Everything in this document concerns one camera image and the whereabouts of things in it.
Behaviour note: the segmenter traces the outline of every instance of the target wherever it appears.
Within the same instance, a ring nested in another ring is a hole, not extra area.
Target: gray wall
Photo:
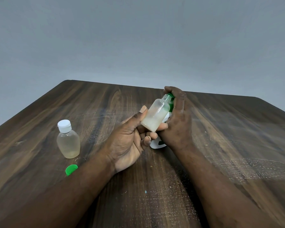
[[[0,124],[65,79],[285,111],[285,0],[0,0]]]

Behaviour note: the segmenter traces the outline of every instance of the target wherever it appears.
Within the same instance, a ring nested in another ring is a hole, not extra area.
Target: right hand
[[[162,141],[172,151],[181,151],[193,146],[192,119],[186,93],[173,86],[165,86],[164,94],[172,93],[175,97],[171,118],[168,119],[168,128],[157,132]]]

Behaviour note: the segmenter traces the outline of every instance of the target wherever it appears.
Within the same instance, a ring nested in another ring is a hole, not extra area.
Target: hand
[[[168,128],[158,135],[172,151],[180,151],[193,145],[192,119],[186,93],[176,87],[165,86],[164,94],[175,96],[171,118],[168,119]]]
[[[147,107],[143,106],[137,114],[115,128],[105,142],[104,150],[113,161],[116,172],[133,165],[142,151],[157,138],[157,133],[148,131],[140,124],[147,112]],[[167,127],[166,123],[161,123],[157,130]]]

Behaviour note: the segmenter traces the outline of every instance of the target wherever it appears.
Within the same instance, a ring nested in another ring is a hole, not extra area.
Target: forearm
[[[8,216],[0,227],[75,227],[114,175],[114,166],[99,151],[60,183]]]
[[[174,153],[189,173],[211,227],[278,227],[194,145]]]

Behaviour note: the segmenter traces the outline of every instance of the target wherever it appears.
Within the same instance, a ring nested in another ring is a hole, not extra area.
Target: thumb
[[[147,107],[144,105],[137,114],[133,115],[126,123],[124,123],[124,127],[133,132],[135,128],[140,125],[140,122],[144,119],[147,112]]]

